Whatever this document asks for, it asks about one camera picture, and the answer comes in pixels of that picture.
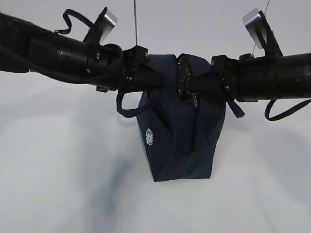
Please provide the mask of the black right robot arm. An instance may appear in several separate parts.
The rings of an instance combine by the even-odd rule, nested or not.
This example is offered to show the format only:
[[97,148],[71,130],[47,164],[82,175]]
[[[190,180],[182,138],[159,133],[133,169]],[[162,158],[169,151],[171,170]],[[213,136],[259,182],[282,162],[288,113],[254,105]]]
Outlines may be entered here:
[[238,102],[310,98],[311,55],[239,60],[214,56],[210,71],[192,78],[188,90],[219,93]]

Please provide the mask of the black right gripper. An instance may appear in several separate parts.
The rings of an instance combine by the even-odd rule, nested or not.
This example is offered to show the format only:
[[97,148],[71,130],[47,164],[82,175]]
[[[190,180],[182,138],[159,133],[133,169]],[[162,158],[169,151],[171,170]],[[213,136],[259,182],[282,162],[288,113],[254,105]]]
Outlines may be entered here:
[[225,55],[213,56],[211,71],[189,81],[190,92],[221,92],[228,103],[257,102],[258,60],[243,54],[238,60]]

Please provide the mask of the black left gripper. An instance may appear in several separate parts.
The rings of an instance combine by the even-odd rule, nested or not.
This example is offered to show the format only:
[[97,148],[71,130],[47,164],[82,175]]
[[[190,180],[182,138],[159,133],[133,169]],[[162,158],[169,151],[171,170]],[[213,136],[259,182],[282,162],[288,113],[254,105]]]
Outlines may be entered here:
[[145,47],[135,45],[122,50],[119,59],[108,66],[108,76],[95,83],[96,90],[103,93],[118,90],[118,95],[125,95],[163,87],[164,76],[147,61],[148,49]]

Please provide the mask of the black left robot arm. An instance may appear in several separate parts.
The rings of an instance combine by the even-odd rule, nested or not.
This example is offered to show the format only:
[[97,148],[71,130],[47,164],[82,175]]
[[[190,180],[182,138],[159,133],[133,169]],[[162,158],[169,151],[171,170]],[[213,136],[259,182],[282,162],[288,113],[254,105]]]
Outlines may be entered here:
[[103,40],[117,18],[104,8],[92,22],[67,9],[66,29],[49,31],[7,14],[0,16],[0,68],[11,73],[36,72],[70,84],[89,84],[97,91],[131,93],[162,88],[164,76],[141,46],[123,50]]

